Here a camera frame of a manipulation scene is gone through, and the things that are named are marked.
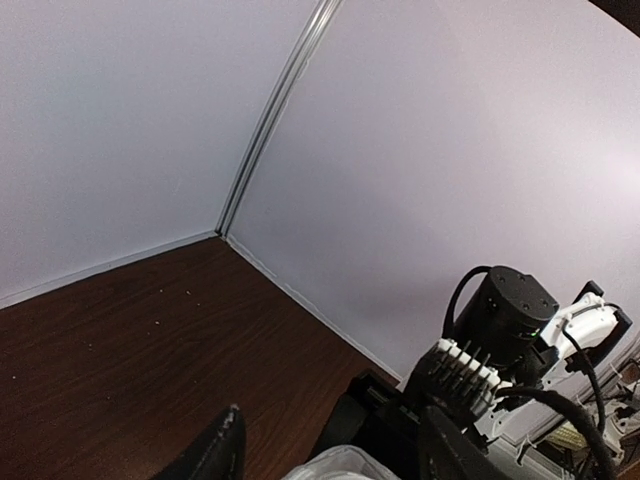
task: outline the white plastic bag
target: white plastic bag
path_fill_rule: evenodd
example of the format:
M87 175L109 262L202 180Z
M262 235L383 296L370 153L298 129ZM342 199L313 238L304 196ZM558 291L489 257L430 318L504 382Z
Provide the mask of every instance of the white plastic bag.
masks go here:
M300 465L282 480L400 480L361 448L341 445Z

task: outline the black cable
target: black cable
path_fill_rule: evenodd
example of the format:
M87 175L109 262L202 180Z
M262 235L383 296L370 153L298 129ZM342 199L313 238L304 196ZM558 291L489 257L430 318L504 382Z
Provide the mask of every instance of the black cable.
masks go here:
M618 307L615 303L605 303L604 306L620 309L620 307ZM575 318L582 313L588 312L590 310L595 310L600 307L601 305L590 305L583 308L582 310L578 310L572 318ZM581 370L589 378L589 382L591 383L591 388L593 389L593 394L596 398L596 408L598 410L598 431L602 433L604 432L604 427L607 423L604 411L604 399L602 397L602 390L600 389L600 385L598 384L598 378L596 377L596 372L593 368L593 365L591 364L591 360L589 360L589 357L584 352L580 344L576 341L576 339L573 338L573 336L569 332L567 332L567 325L568 323L565 323L562 327L562 334L567 337L567 340L571 342L571 345L573 345L573 348L576 349L576 352L582 360L583 368ZM592 463L593 451L589 452L589 455L587 455L587 459L583 463L576 480L584 480L584 478L586 478L587 472L591 469Z
M575 427L578 433L582 434L591 452L602 470L604 480L614 480L616 478L613 467L613 460L609 450L604 443L602 435L594 427L591 418L571 400L563 397L554 390L538 390L533 387L511 387L498 390L496 397L525 397L537 400L564 416Z
M444 316L444 325L442 326L442 338L453 338L453 323L455 321L456 303L458 303L458 298L460 297L465 285L476 275L480 273L487 273L489 270L491 270L491 267L480 265L471 269L464 277L462 277L462 280L458 283L458 286L453 291L453 295L451 295L451 299L449 300L447 313L445 313Z

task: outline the dark wood surface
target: dark wood surface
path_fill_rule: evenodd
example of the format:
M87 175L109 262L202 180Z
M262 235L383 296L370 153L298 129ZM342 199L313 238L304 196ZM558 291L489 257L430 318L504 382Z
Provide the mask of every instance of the dark wood surface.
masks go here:
M640 0L590 0L640 37Z
M246 477L277 479L370 366L204 241L0 312L0 478L149 478L237 402Z

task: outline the white wall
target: white wall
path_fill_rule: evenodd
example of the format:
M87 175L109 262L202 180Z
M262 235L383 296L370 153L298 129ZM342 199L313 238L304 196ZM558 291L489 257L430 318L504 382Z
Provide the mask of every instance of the white wall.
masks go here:
M212 232L314 4L5 0L0 304Z
M582 0L345 2L231 233L401 375L478 264L640 322L640 39Z

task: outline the black cylindrical actuator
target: black cylindrical actuator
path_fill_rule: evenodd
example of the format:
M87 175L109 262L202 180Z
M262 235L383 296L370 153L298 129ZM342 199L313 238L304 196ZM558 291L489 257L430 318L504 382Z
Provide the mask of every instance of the black cylindrical actuator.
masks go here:
M531 275L492 267L455 322L458 345L490 353L489 366L515 364L558 311L558 302Z

